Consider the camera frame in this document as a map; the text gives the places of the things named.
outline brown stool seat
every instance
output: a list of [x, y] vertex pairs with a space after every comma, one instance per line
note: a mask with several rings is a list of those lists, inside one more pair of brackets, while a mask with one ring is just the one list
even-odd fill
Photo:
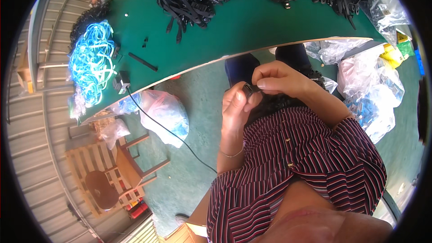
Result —
[[92, 171], [85, 176], [85, 181], [89, 192], [100, 208], [108, 210], [118, 202], [120, 195], [111, 186], [104, 172]]

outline blue cable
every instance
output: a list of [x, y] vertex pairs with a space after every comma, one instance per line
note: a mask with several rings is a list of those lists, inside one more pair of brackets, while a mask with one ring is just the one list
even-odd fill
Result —
[[112, 33], [107, 20], [90, 24], [70, 55], [72, 80], [81, 87], [87, 108], [100, 103], [102, 90], [106, 88], [111, 76], [117, 74], [111, 61], [115, 44], [108, 40]]

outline wooden pallet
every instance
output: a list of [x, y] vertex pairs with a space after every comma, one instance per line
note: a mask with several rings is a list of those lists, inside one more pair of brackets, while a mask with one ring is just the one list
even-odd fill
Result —
[[[118, 139], [117, 142], [120, 142], [120, 145], [126, 143], [123, 137]], [[116, 147], [109, 150], [105, 142], [98, 142], [77, 149], [72, 149], [65, 152], [65, 154], [73, 178], [84, 197], [84, 201], [96, 218], [112, 213], [122, 207], [127, 207], [127, 205], [133, 207], [137, 204], [139, 198], [145, 195], [142, 186], [155, 179], [155, 177], [153, 177], [145, 181], [143, 184], [140, 184], [136, 189], [132, 189], [128, 182], [122, 178], [122, 175], [115, 164], [117, 157]], [[120, 194], [118, 203], [116, 203], [116, 205], [109, 211], [101, 209], [96, 204], [93, 196], [86, 187], [86, 175], [94, 170], [105, 172], [110, 184], [114, 186]]]

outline black cable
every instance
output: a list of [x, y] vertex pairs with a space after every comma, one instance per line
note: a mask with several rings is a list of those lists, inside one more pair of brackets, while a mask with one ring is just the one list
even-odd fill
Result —
[[172, 133], [169, 129], [165, 128], [164, 126], [162, 126], [159, 122], [157, 122], [156, 120], [154, 120], [151, 116], [149, 116], [138, 104], [137, 102], [132, 98], [132, 95], [129, 91], [129, 87], [126, 87], [127, 93], [129, 94], [130, 98], [133, 100], [133, 102], [135, 103], [135, 105], [146, 115], [148, 116], [148, 118], [150, 118], [151, 120], [153, 120], [154, 122], [156, 122], [160, 127], [163, 127], [165, 130], [167, 130], [169, 133], [171, 133], [172, 135], [174, 135], [175, 137], [177, 137], [180, 141], [182, 141], [187, 148], [192, 152], [192, 154], [195, 156], [195, 158], [197, 158], [197, 160], [199, 160], [203, 165], [207, 166], [208, 168], [210, 168], [211, 170], [213, 170], [213, 172], [217, 173], [216, 170], [214, 170], [212, 167], [208, 166], [206, 163], [204, 163], [202, 160], [200, 160], [200, 158], [198, 158], [198, 156], [194, 153], [194, 151], [191, 149], [191, 147], [185, 142], [183, 141], [183, 139], [181, 139], [180, 137], [178, 137], [177, 135], [175, 135], [174, 133]]

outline fingernail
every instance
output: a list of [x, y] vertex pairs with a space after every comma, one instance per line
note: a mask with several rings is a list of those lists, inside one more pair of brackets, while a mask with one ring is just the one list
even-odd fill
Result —
[[264, 89], [265, 88], [265, 83], [264, 83], [264, 81], [260, 80], [260, 81], [257, 82], [256, 86], [259, 87], [259, 88], [261, 88], [261, 89]]

